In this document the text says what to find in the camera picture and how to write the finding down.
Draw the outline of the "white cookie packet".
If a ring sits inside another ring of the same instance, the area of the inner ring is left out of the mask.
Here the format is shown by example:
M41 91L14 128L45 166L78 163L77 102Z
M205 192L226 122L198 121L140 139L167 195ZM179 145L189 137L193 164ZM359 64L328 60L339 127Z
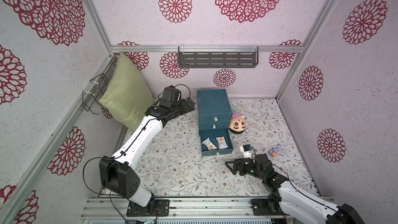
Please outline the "white cookie packet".
M215 149L218 149L218 147L217 147L216 145L214 145L214 144L211 142L210 138L205 139L205 140L202 142L202 144L205 145L205 146L207 147L208 150L215 150Z
M216 137L216 140L218 142L218 148L219 149L227 149L229 148L225 137L221 136L221 137Z

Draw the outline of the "teal drawer cabinet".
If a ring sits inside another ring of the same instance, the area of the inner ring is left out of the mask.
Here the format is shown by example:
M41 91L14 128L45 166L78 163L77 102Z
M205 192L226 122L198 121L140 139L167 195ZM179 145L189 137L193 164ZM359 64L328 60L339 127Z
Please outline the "teal drawer cabinet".
M228 155L233 152L233 145L229 135L229 124L232 117L230 101L225 89L198 90L198 127L202 156ZM227 149L208 150L202 142L210 138L218 147L216 137L225 137L229 146Z

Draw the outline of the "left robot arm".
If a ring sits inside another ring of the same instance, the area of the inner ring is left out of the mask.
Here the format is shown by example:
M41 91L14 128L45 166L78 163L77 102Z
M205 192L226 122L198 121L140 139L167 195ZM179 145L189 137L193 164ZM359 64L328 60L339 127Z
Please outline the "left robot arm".
M184 99L176 86L166 87L127 142L110 158L104 156L99 161L102 187L129 200L145 214L156 211L155 196L141 185L135 169L149 143L166 124L193 110L195 103L190 96Z

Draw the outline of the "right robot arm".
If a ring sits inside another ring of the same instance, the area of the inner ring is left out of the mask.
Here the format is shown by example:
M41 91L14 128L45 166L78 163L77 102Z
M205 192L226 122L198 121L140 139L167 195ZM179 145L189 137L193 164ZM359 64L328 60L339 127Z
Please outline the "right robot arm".
M348 204L337 205L295 185L288 174L275 171L266 154L253 159L242 158L225 162L234 175L253 176L262 180L269 192L265 200L252 200L254 215L289 215L303 224L363 224L358 212Z

